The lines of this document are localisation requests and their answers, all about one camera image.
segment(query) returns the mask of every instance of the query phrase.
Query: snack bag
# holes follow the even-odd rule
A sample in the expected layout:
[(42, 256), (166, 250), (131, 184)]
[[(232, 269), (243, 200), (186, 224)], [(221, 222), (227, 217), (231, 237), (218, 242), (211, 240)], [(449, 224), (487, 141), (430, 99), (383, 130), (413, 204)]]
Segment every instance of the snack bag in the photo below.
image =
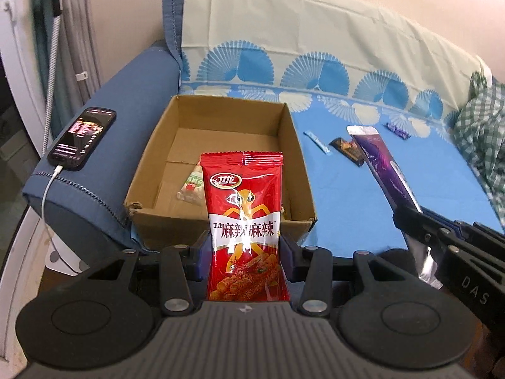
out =
[(193, 168), (181, 190), (177, 193), (177, 198), (182, 201), (201, 205), (204, 201), (204, 179), (201, 174), (200, 161)]
[(201, 155), (213, 259), (211, 301), (287, 301), (277, 251), (282, 154)]

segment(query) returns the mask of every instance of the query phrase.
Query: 卫龙 logo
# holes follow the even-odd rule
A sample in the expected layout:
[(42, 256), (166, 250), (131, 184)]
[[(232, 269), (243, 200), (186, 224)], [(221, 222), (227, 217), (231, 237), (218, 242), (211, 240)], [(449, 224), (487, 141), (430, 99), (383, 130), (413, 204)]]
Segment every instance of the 卫龙 logo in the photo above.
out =
[(239, 175), (231, 174), (229, 172), (221, 172), (211, 177), (211, 184), (221, 190), (229, 190), (238, 187), (242, 182)]

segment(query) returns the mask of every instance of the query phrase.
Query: blue armrest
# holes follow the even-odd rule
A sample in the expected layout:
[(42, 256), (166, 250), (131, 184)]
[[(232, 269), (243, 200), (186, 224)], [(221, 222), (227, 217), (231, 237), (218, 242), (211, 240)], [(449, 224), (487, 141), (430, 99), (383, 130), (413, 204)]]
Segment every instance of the blue armrest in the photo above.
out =
[[(85, 105), (115, 110), (116, 120), (82, 170), (63, 170), (55, 179), (47, 194), (45, 216), (48, 225), (88, 265), (118, 249), (138, 249), (130, 238), (123, 201), (147, 141), (177, 94), (178, 84), (178, 63), (166, 47), (153, 46), (127, 64)], [(42, 158), (23, 190), (39, 215), (53, 171), (54, 167)]]

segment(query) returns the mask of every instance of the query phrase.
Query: plaid cloth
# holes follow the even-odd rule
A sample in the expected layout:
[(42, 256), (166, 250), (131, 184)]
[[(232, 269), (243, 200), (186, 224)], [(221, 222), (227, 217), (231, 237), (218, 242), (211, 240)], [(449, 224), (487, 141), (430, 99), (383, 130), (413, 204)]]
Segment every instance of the plaid cloth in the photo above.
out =
[(454, 126), (455, 144), (505, 229), (505, 84), (475, 72), (470, 98)]

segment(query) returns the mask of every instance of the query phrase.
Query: smartphone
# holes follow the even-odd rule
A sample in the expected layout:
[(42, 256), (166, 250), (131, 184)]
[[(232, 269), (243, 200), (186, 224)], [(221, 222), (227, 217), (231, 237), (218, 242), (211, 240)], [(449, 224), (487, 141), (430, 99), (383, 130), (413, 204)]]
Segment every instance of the smartphone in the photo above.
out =
[(86, 108), (47, 155), (55, 167), (78, 171), (116, 118), (116, 112), (105, 108)]

